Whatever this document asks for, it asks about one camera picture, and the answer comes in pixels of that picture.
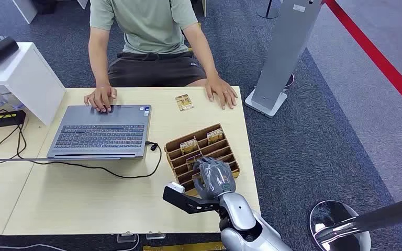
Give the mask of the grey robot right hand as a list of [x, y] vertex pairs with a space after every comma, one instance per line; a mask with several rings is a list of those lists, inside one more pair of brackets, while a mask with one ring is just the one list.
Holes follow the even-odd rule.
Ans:
[[214, 200], [223, 193], [235, 192], [236, 183], [230, 165], [213, 157], [202, 157], [193, 163], [193, 182], [198, 195]]

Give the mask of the person's left hand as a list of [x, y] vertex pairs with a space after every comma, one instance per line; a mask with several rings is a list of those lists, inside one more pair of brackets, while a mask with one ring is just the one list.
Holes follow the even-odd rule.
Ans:
[[219, 76], [207, 77], [205, 90], [210, 101], [214, 101], [214, 94], [217, 95], [222, 110], [225, 110], [226, 106], [234, 109], [237, 105], [237, 93], [230, 84]]

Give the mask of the person's right hand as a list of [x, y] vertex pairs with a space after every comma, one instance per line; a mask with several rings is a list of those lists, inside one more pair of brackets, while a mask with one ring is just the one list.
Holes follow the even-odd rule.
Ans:
[[111, 112], [112, 102], [117, 97], [117, 90], [109, 84], [97, 85], [94, 91], [84, 96], [86, 106], [99, 112]]

